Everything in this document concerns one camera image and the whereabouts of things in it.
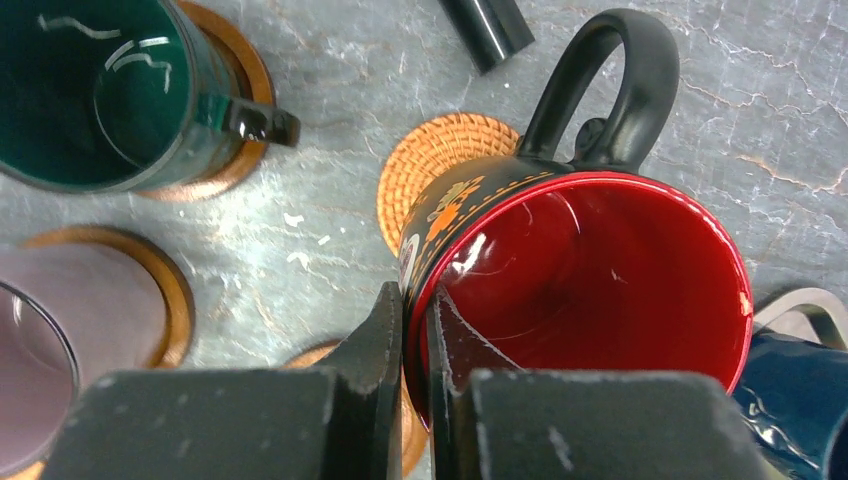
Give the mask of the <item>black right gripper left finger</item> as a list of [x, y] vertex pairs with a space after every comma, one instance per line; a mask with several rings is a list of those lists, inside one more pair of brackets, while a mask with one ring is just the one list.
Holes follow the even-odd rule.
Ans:
[[308, 368], [122, 371], [71, 410], [45, 479], [398, 479], [402, 298]]

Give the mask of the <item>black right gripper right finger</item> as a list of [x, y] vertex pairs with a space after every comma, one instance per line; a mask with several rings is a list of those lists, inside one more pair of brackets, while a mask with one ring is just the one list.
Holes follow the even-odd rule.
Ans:
[[437, 479], [764, 479], [734, 403], [683, 372], [520, 370], [446, 293], [426, 310]]

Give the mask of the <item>reddish brown grooved coaster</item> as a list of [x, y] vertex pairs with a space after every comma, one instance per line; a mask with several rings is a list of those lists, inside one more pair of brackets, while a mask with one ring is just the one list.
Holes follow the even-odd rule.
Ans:
[[[294, 355], [282, 364], [283, 369], [307, 368], [329, 355], [341, 342], [340, 339], [330, 339]], [[428, 435], [414, 411], [405, 376], [401, 374], [400, 394], [401, 420], [401, 460], [403, 478], [406, 479], [418, 465], [428, 442]]]

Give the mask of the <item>light brown grooved coaster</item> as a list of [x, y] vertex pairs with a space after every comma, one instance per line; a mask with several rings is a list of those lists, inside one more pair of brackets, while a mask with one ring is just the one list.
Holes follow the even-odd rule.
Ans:
[[[131, 369], [179, 366], [191, 343], [195, 305], [191, 288], [176, 263], [150, 240], [127, 230], [102, 225], [75, 225], [43, 232], [2, 252], [60, 244], [97, 244], [114, 248], [141, 263], [152, 274], [165, 300], [166, 330], [149, 364]], [[51, 448], [43, 458], [27, 468], [9, 475], [1, 473], [2, 476], [13, 479], [35, 476]]]

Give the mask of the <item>dark blue mug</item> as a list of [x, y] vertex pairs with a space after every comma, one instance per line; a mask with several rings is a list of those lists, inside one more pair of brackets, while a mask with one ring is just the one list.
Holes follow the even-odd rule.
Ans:
[[789, 479], [847, 477], [847, 353], [768, 329], [733, 392], [755, 442]]

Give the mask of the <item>lilac cup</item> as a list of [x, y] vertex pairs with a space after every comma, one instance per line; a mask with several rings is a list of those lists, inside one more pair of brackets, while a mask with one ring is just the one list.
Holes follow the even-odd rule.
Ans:
[[166, 304], [141, 263], [107, 246], [1, 254], [1, 473], [51, 448], [79, 393], [114, 370], [145, 367]]

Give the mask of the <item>dark green mug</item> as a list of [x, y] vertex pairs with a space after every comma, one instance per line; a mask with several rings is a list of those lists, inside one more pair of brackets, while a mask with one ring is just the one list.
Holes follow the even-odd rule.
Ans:
[[63, 193], [229, 185], [297, 145], [244, 35], [191, 1], [5, 1], [1, 171]]

